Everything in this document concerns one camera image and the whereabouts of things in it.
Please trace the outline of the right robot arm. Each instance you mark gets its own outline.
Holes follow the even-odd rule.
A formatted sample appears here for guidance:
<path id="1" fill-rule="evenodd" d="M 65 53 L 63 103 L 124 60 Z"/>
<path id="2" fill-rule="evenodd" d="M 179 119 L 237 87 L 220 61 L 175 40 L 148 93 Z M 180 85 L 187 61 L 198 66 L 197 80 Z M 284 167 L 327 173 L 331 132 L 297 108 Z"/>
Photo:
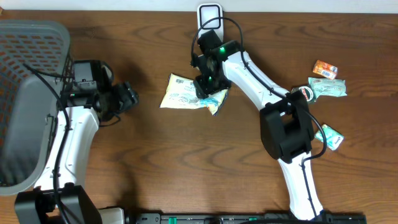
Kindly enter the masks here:
<path id="1" fill-rule="evenodd" d="M 314 139 L 308 105 L 300 92 L 293 94 L 274 83 L 231 40 L 198 42 L 201 55 L 194 54 L 192 66 L 200 70 L 193 83 L 198 98 L 205 99 L 237 85 L 259 111 L 261 141 L 265 150 L 278 161 L 290 197 L 290 212 L 299 220 L 313 220 L 323 210 L 317 197 L 310 167 Z"/>

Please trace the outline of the teal tissue pack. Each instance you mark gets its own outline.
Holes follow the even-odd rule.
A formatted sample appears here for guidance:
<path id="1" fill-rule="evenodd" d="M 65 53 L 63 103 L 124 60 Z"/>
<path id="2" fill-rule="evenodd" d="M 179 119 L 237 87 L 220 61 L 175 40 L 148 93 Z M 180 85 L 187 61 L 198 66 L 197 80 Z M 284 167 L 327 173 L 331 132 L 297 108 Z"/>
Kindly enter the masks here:
<path id="1" fill-rule="evenodd" d="M 345 137 L 327 124 L 322 125 L 322 130 L 325 133 L 328 148 L 332 151 L 337 150 Z"/>

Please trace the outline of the mint wet wipes pack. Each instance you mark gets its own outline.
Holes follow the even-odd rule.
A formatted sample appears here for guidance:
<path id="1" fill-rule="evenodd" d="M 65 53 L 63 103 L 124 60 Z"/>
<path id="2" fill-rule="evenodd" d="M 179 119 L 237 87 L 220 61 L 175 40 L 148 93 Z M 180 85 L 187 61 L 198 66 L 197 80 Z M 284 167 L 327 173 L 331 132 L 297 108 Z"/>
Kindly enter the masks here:
<path id="1" fill-rule="evenodd" d="M 308 84 L 313 90 L 316 100 L 320 96 L 342 97 L 347 95 L 344 80 L 309 77 Z"/>

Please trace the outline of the dark green round-logo packet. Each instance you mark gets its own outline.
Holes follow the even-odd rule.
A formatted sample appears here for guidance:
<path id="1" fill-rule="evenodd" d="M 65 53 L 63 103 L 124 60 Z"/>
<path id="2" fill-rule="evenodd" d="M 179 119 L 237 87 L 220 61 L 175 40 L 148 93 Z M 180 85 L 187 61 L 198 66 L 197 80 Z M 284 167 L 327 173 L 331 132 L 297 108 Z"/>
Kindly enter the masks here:
<path id="1" fill-rule="evenodd" d="M 308 104 L 314 104 L 317 100 L 314 91 L 309 85 L 294 87 L 292 88 L 291 93 L 294 93 L 296 91 L 301 92 Z"/>

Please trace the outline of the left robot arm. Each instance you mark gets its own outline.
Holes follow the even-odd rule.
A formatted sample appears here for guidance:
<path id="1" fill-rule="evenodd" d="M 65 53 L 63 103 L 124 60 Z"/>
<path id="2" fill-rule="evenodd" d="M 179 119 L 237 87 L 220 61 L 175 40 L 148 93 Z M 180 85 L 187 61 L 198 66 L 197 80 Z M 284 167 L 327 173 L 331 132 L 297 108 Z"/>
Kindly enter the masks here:
<path id="1" fill-rule="evenodd" d="M 131 223 L 122 207 L 96 208 L 83 184 L 96 132 L 136 106 L 138 94 L 129 82 L 93 88 L 76 83 L 60 99 L 62 108 L 45 167 L 33 190 L 16 197 L 19 223 Z"/>

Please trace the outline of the white snack bag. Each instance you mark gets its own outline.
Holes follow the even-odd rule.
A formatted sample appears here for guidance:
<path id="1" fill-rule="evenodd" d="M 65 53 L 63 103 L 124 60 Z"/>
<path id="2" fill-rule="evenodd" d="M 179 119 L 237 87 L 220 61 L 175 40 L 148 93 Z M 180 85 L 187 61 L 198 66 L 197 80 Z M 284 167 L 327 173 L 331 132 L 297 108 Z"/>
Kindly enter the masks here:
<path id="1" fill-rule="evenodd" d="M 216 116 L 227 97 L 228 90 L 221 90 L 208 98 L 199 99 L 196 96 L 193 80 L 171 73 L 160 108 L 188 110 L 207 108 L 213 116 Z"/>

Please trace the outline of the orange tissue pack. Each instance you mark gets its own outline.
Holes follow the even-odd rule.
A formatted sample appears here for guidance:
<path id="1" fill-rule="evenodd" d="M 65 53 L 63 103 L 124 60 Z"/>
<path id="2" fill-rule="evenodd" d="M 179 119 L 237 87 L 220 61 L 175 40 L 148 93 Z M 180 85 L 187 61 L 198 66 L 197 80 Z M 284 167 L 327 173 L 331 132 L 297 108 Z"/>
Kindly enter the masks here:
<path id="1" fill-rule="evenodd" d="M 317 60 L 313 67 L 313 73 L 334 80 L 338 74 L 338 68 L 329 63 Z"/>

